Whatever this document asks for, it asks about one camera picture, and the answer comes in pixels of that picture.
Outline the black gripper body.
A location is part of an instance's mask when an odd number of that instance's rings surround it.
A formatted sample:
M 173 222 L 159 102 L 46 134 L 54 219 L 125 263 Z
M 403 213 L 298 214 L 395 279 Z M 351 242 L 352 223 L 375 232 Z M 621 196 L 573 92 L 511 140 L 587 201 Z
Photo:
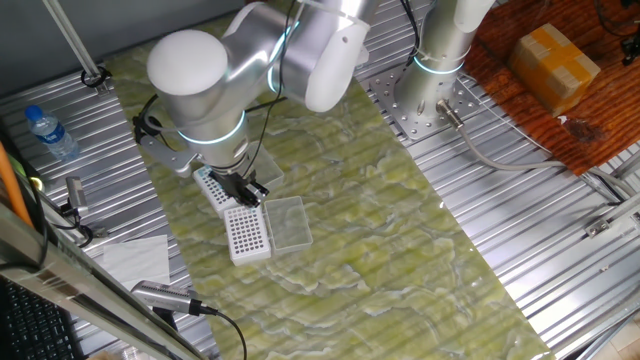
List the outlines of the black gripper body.
M 237 172 L 223 174 L 215 169 L 210 171 L 209 176 L 222 187 L 227 195 L 246 195 L 249 193 L 250 176 L 242 176 Z

